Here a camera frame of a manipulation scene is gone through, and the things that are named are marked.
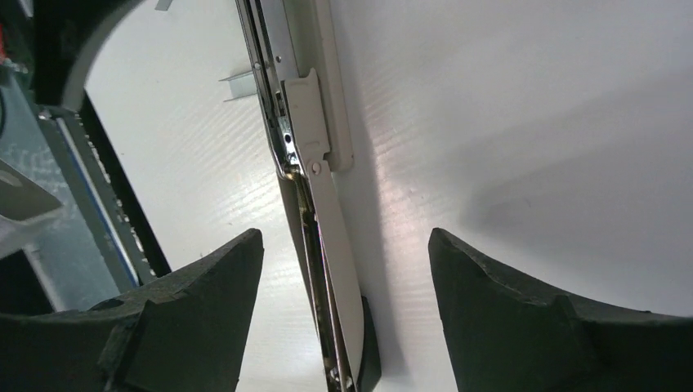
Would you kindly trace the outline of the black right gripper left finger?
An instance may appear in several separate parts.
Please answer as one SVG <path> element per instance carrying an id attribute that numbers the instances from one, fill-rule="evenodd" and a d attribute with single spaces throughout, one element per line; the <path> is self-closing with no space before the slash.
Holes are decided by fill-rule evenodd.
<path id="1" fill-rule="evenodd" d="M 233 391 L 261 277 L 262 233 L 93 306 L 1 317 L 4 391 Z"/>

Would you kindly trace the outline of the silver staple strip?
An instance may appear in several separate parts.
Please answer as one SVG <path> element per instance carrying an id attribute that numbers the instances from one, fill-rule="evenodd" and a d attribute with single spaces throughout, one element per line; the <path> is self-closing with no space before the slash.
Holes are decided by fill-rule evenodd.
<path id="1" fill-rule="evenodd" d="M 220 82 L 228 86 L 230 95 L 224 99 L 225 102 L 243 99 L 257 94 L 257 84 L 252 70 L 244 73 L 237 73 L 223 78 Z"/>
<path id="2" fill-rule="evenodd" d="M 157 0 L 154 9 L 156 11 L 168 11 L 172 5 L 172 0 Z"/>

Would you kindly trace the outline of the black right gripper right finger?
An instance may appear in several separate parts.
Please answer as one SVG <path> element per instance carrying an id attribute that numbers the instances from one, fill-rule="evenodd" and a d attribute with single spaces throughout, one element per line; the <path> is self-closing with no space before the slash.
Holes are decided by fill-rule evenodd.
<path id="1" fill-rule="evenodd" d="M 562 290 L 441 228 L 428 254 L 458 390 L 691 390 L 691 318 Z"/>

